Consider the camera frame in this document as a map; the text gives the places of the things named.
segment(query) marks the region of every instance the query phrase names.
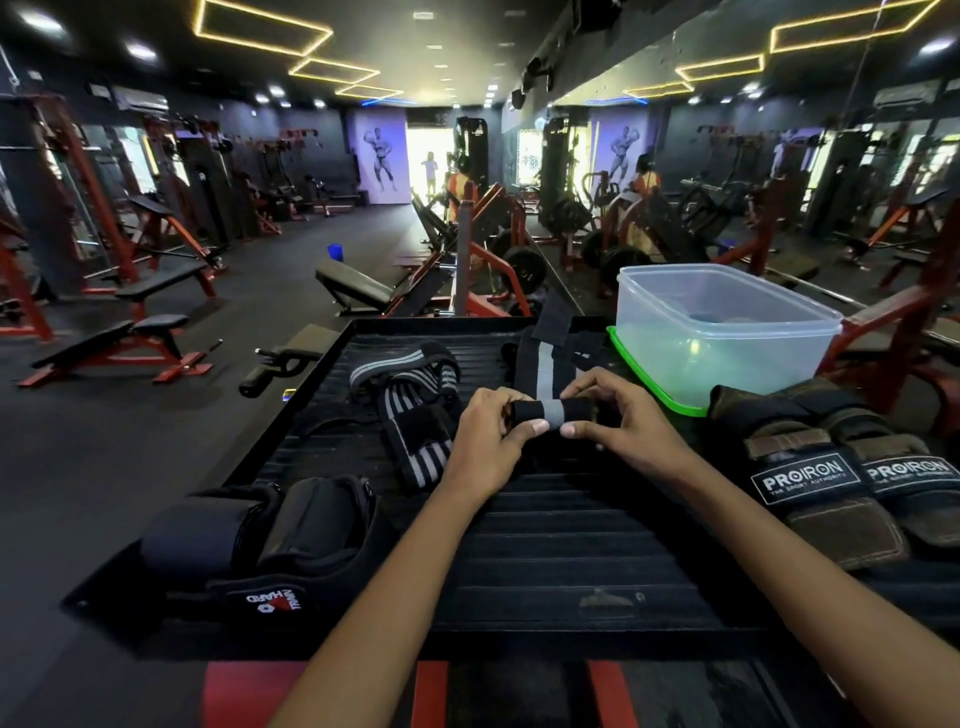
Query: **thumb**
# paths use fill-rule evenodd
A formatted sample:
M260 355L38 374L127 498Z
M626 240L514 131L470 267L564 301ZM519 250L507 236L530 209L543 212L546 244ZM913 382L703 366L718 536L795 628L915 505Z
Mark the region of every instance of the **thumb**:
M575 423L564 423L560 428L560 434L570 440L592 440L605 448L612 449L613 439L616 437L617 428L604 427L589 420L582 420Z
M550 429L550 423L546 420L529 420L528 422L520 423L510 430L510 434L503 438L503 441L517 448L522 448L528 440L539 437L548 429Z

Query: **forearm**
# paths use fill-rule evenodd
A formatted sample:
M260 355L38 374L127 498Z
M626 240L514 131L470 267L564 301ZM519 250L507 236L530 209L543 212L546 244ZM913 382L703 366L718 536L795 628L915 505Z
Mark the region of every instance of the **forearm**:
M960 654L700 458L674 485L872 725L960 724Z
M390 722L475 513L458 489L437 488L314 655L272 728L381 728Z

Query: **yellow rectangular led light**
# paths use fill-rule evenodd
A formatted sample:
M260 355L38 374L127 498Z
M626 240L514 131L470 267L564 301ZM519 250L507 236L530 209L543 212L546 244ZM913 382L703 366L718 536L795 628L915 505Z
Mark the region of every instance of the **yellow rectangular led light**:
M693 93L693 84L687 81L671 81L668 84L646 85L640 88L627 88L624 93L635 99L659 99L662 96L674 96L680 93Z
M371 91L384 91L383 94L377 95L372 93L350 93L355 88L368 88ZM399 96L403 91L396 88L381 88L380 86L375 85L363 85L363 84L353 84L345 86L343 88L338 88L334 93L337 96L349 96L352 99L375 99L376 101L383 101L384 99L392 99L395 96Z
M766 67L767 57L762 53L754 53L750 56L737 56L730 59L717 59L716 61L703 61L700 63L687 63L678 65L674 70L684 81L714 81L715 79L728 79L731 76L749 76L754 73L762 73ZM721 66L730 66L735 63L751 63L750 68L740 70L720 70ZM706 74L690 73L690 71L699 71L704 68L717 68L716 71Z
M355 71L355 73L344 75L358 76L358 78L334 78L333 76L320 76L314 73L304 73L303 69L308 68L311 63L318 63L322 66L332 66L334 68L344 68L348 71ZM378 76L380 74L379 71L373 68L367 68L366 66L353 65L352 63L343 63L341 61L328 61L327 59L317 59L312 57L297 61L297 64L290 69L289 73L291 76L296 76L299 79L311 79L312 81L326 81L331 84L347 85L362 84L363 82L368 81L374 76Z
M878 37L896 36L900 33L906 33L917 23L923 20L926 15L936 8L943 0L894 0L886 5L874 5L870 8L860 8L859 10L849 12L837 12L832 15L818 15L803 20L795 20L791 23L783 23L775 26L770 31L770 53L790 53L791 51L808 51L814 48L826 48L833 45L843 45L845 43L856 43L861 40L871 40ZM780 34L783 31L793 28L803 28L810 25L821 23L832 23L838 20L847 20L852 17L861 17L863 15L876 15L880 12L887 12L894 8L906 8L908 6L923 6L910 20L897 28L886 28L882 31L870 31L868 33L857 33L852 36L829 37L820 40L810 40L805 43L794 43L793 45L781 44Z
M227 8L229 10L237 12L245 12L249 15L256 15L257 17L265 17L269 20L275 20L278 23L286 23L287 25L295 25L298 28L305 28L309 31L315 31L317 33L307 45L303 48L289 48L283 45L273 45L271 43L260 43L256 40L250 40L249 38L239 37L239 36L224 36L219 33L211 33L208 30L204 29L204 21L206 20L206 6L216 5L221 8ZM333 35L333 30L327 28L325 25L319 25L317 23L311 23L306 20L300 20L296 17L290 17L289 15L280 15L276 12L262 11L259 8L254 8L250 5L243 5L242 3L230 2L230 0L198 0L197 9L194 11L193 15L193 34L196 37L205 38L207 40L219 40L222 43L232 43L233 45L242 45L245 48L255 48L260 51L269 51L270 53L279 53L284 56L306 56L313 53L315 50L320 48L324 43L330 40L330 37Z

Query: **green lid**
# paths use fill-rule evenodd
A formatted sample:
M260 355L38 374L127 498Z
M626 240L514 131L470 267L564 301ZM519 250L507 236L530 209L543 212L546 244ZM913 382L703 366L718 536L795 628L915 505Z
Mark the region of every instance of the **green lid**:
M616 335L616 327L607 327L607 333L610 335L610 340L613 341L613 345L616 347L616 350L619 352L620 356L623 357L623 360L627 362L627 366L634 370L634 374L640 377L640 381L647 385L653 394L657 396L657 399L663 402L667 407L676 412L678 415L684 415L686 417L706 417L707 408L706 407L691 407L686 404L680 404L677 401L674 401L670 398L662 388L650 378L646 372L643 371L643 368L636 363L636 359L627 351L627 348L623 346L623 342L620 341L619 337Z

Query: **hand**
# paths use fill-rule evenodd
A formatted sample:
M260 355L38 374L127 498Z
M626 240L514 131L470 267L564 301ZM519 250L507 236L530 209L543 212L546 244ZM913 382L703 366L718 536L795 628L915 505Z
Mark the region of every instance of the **hand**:
M483 505L510 478L523 444L549 428L546 420L532 420L507 432L504 409L524 394L501 387L478 389L460 416L453 452L437 490L468 496L474 508Z
M616 405L622 416L620 427L604 427L592 422L566 423L560 434L572 439L588 439L622 457L641 473L676 479L697 455L650 394L623 377L599 367L575 379L560 398L578 395Z

